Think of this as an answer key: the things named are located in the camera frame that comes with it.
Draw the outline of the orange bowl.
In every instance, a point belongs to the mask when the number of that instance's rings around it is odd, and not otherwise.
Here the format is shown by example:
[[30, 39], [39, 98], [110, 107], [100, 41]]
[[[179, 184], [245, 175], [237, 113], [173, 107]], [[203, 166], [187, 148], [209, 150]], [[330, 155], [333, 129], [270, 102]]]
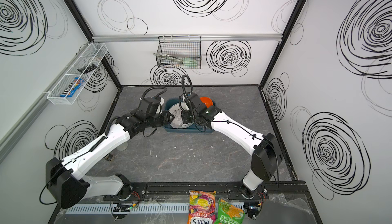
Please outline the orange bowl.
[[209, 97], [203, 96], [203, 97], [200, 97], [200, 100], [203, 104], [206, 105], [207, 108], [213, 106], [213, 101]]

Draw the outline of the white plate red characters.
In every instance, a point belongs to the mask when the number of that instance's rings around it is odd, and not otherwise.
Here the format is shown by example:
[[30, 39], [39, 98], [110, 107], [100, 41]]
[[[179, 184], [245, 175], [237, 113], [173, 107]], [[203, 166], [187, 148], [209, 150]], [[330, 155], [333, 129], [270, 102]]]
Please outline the white plate red characters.
[[174, 129], [185, 129], [190, 127], [193, 123], [184, 123], [182, 120], [182, 110], [180, 108], [179, 103], [174, 104], [173, 106], [170, 107], [168, 110], [173, 116], [174, 119], [170, 123], [171, 127]]

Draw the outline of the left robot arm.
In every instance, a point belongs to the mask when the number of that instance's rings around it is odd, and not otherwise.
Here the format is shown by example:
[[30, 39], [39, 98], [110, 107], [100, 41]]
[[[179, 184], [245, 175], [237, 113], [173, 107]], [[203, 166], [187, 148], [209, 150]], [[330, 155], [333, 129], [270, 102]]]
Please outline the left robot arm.
[[168, 125], [173, 115], [162, 109], [164, 99], [157, 95], [142, 98], [139, 107], [121, 117], [114, 117], [106, 131], [82, 149], [62, 160], [46, 163], [46, 189], [62, 209], [68, 209], [85, 198], [114, 196], [126, 201], [133, 190], [130, 181], [122, 174], [109, 177], [91, 177], [88, 171], [114, 149], [147, 128], [158, 129]]

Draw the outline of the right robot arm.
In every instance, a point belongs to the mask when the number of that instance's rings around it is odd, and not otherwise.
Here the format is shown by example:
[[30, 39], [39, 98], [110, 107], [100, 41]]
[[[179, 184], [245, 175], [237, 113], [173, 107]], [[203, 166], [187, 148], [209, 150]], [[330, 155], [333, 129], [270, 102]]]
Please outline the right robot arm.
[[181, 102], [188, 108], [183, 112], [184, 122], [192, 121], [198, 126], [206, 126], [226, 135], [252, 156], [250, 170], [242, 179], [245, 197], [254, 196], [263, 182], [269, 182], [275, 173], [279, 173], [283, 155], [273, 134], [264, 135], [241, 125], [216, 106], [208, 107], [195, 93], [179, 96]]

